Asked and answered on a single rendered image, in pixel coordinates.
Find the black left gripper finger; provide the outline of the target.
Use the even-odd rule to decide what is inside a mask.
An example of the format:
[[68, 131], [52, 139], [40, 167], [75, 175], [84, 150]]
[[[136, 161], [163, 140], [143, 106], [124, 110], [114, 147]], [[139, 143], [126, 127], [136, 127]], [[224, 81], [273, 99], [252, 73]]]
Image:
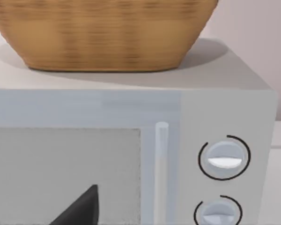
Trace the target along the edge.
[[98, 185], [92, 185], [49, 225], [98, 225]]

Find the pale blue microwave door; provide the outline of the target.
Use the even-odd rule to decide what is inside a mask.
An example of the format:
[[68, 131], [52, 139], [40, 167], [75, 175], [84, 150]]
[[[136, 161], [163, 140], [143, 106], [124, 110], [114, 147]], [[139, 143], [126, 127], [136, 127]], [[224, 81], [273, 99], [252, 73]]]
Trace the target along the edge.
[[101, 225], [152, 225], [158, 122], [174, 222], [180, 114], [173, 90], [0, 90], [0, 225], [49, 225], [92, 185]]

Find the pale grey microwave knob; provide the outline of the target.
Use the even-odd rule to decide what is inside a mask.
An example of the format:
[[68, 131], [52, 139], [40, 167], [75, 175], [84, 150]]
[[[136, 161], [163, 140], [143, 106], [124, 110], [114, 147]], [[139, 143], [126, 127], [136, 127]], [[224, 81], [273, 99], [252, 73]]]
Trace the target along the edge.
[[206, 203], [200, 211], [201, 225], [233, 225], [236, 217], [235, 207], [226, 200]]
[[212, 144], [203, 157], [205, 171], [216, 178], [225, 179], [238, 174], [247, 156], [243, 147], [233, 141]]

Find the pale microwave oven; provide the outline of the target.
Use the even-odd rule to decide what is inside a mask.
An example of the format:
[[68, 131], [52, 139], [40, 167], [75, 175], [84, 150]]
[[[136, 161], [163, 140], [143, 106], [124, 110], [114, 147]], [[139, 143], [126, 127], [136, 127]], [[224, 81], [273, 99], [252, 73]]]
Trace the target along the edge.
[[[206, 203], [226, 200], [233, 225], [258, 220], [277, 95], [222, 43], [199, 39], [177, 69], [157, 73], [53, 73], [31, 70], [0, 43], [0, 90], [165, 90], [181, 93], [175, 220], [166, 225], [201, 225]], [[243, 169], [229, 178], [209, 175], [204, 153], [233, 141], [244, 148]]]

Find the woven wicker basket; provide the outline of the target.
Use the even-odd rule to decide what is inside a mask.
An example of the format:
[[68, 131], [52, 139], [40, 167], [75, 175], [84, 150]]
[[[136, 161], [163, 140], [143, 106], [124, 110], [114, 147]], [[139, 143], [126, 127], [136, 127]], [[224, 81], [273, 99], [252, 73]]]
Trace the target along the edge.
[[0, 0], [0, 34], [32, 69], [177, 68], [219, 0]]

